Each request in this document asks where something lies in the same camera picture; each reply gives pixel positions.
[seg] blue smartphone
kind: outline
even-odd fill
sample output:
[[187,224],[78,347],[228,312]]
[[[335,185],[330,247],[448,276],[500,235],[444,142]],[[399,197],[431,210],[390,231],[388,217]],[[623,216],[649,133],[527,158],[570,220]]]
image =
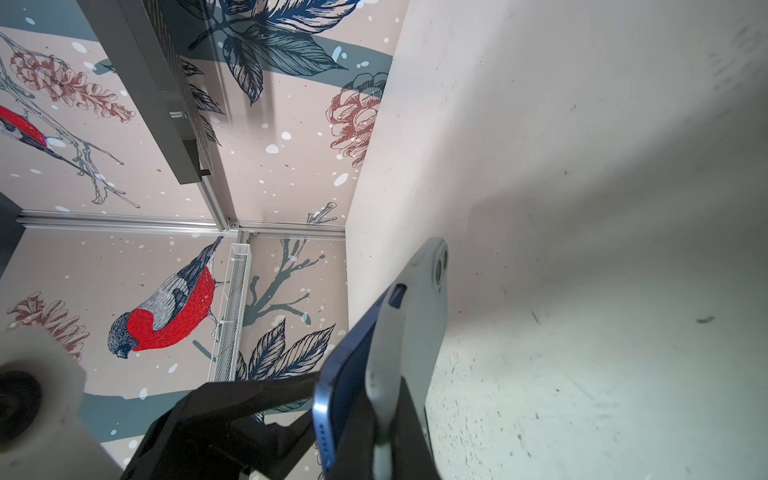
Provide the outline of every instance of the blue smartphone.
[[312,418],[323,470],[333,467],[336,447],[352,403],[365,386],[366,364],[373,330],[387,289],[346,334],[320,369],[315,386]]

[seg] red bird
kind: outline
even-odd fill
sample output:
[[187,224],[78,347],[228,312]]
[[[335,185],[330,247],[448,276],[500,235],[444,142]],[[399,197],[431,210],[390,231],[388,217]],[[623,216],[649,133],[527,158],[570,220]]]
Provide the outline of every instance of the red bird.
[[66,161],[64,157],[48,147],[48,139],[45,135],[21,115],[15,114],[5,107],[0,107],[0,122],[2,122],[3,127],[0,129],[2,133],[22,143],[31,145],[38,150],[42,150],[52,157]]
[[149,299],[114,321],[107,339],[110,352],[126,359],[131,350],[175,345],[209,316],[216,288],[214,254],[222,238],[169,276]]

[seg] leaf illustration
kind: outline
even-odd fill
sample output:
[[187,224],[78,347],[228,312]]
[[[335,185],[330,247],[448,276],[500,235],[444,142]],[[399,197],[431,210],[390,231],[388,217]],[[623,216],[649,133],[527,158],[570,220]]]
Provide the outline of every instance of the leaf illustration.
[[279,0],[260,15],[283,30],[319,33],[349,15],[356,3],[357,0]]
[[291,403],[286,403],[285,405],[281,405],[279,407],[275,407],[275,410],[277,410],[278,412],[290,412],[291,410],[296,410],[296,409],[300,408],[308,400],[309,399],[294,400]]
[[219,139],[216,138],[216,132],[214,131],[214,128],[210,125],[210,122],[207,118],[205,118],[203,115],[200,116],[200,121],[203,122],[203,128],[205,129],[205,136],[208,137],[208,140],[215,141],[219,147],[221,144],[219,143]]
[[283,355],[286,349],[286,322],[283,320],[269,332],[265,333],[253,349],[248,362],[248,378],[251,380],[264,380],[267,372],[274,363]]
[[243,354],[237,353],[237,371],[235,372],[235,379],[248,380],[248,365],[245,364]]
[[197,110],[212,111],[218,114],[224,113],[219,108],[219,104],[216,103],[209,94],[205,93],[192,84],[190,84],[190,88],[192,89],[192,96],[194,97],[194,103],[197,107]]
[[253,24],[243,33],[259,56],[288,75],[314,75],[332,68],[343,68],[323,50],[312,35],[288,32]]
[[205,75],[202,70],[184,59],[181,60],[181,66],[184,68],[184,74],[188,77],[192,75]]
[[221,0],[221,6],[227,15],[235,15],[253,10],[256,0]]
[[331,325],[319,332],[310,333],[294,343],[290,350],[281,355],[272,365],[266,377],[268,379],[285,379],[309,372],[323,357],[333,327],[334,325]]
[[259,99],[264,89],[264,73],[252,45],[236,37],[227,37],[224,41],[224,59],[230,67],[240,89],[250,98],[250,104]]
[[200,20],[207,20],[214,16],[216,9],[216,0],[176,0],[184,10],[198,17]]

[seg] pine cone illustration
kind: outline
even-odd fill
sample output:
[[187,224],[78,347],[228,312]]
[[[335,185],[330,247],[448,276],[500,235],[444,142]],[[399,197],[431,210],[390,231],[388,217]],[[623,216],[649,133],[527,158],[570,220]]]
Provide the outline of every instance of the pine cone illustration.
[[45,301],[40,298],[40,292],[35,292],[8,310],[8,315],[15,313],[16,318],[5,328],[13,330],[27,325],[43,326],[67,350],[67,353],[80,362],[82,340],[91,334],[85,331],[84,325],[77,324],[79,316],[67,318],[69,310],[65,309],[64,305],[63,301],[56,300],[45,308]]
[[359,167],[366,159],[386,79],[386,73],[357,75],[333,98],[326,112],[333,125],[331,133],[340,137],[331,148],[338,148],[344,157],[352,157],[353,167]]

